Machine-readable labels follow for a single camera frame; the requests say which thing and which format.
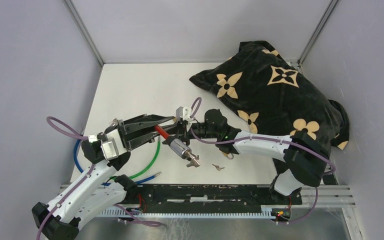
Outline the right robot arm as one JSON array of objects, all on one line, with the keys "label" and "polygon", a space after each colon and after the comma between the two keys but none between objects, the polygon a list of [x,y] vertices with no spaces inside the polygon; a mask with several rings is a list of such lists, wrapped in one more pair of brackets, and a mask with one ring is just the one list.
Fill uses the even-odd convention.
[{"label": "right robot arm", "polygon": [[196,121],[188,111],[179,107],[175,123],[164,127],[186,145],[195,139],[215,145],[226,154],[260,155],[286,164],[286,171],[275,177],[268,191],[273,203],[282,204],[303,186],[320,186],[330,162],[329,154],[306,132],[280,136],[251,133],[230,126],[218,109],[207,110],[203,122]]}]

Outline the red cable lock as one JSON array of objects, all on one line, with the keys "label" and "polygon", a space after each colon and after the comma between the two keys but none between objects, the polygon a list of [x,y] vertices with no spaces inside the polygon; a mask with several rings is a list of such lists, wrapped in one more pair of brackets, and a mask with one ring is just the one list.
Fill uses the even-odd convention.
[{"label": "red cable lock", "polygon": [[190,162],[196,161],[197,156],[192,153],[192,150],[183,143],[180,139],[169,135],[161,126],[156,125],[154,129],[165,139],[170,149],[180,158]]}]

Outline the small brass padlock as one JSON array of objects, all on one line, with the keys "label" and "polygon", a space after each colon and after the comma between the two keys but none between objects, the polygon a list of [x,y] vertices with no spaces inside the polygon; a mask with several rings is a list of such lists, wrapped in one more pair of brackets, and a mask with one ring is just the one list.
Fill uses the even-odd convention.
[{"label": "small brass padlock", "polygon": [[233,153],[226,153],[226,152],[221,152],[227,159],[233,160],[234,159],[234,154]]}]

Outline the red cable lock keys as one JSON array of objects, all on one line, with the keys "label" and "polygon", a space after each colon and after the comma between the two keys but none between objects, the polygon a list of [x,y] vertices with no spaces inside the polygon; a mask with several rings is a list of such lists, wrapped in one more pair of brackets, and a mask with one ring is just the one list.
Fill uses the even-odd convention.
[{"label": "red cable lock keys", "polygon": [[201,166],[199,163],[199,155],[194,155],[193,153],[189,153],[187,155],[187,159],[189,160],[189,163],[186,165],[187,168],[195,167],[198,168]]}]

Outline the small padlock keys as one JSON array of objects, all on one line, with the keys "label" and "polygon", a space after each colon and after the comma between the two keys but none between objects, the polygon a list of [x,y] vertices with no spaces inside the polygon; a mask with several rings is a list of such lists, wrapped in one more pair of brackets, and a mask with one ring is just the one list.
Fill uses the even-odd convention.
[{"label": "small padlock keys", "polygon": [[221,166],[219,166],[219,165],[215,165],[215,164],[212,164],[214,167],[215,167],[215,169],[217,170],[217,171],[221,171],[221,170],[223,170],[223,169],[225,169],[225,167],[221,167]]}]

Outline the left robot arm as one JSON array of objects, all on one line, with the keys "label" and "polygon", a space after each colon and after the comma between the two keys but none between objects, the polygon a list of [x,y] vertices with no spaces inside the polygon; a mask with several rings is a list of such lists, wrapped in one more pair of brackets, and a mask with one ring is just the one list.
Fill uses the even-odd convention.
[{"label": "left robot arm", "polygon": [[128,120],[114,119],[100,133],[81,135],[60,119],[48,116],[46,122],[58,132],[81,142],[83,155],[91,162],[80,176],[48,203],[38,202],[32,208],[38,228],[36,239],[73,240],[79,231],[108,207],[137,198],[135,182],[126,175],[103,193],[96,194],[106,180],[113,177],[130,159],[133,150],[161,135],[161,124],[172,116],[139,115]]}]

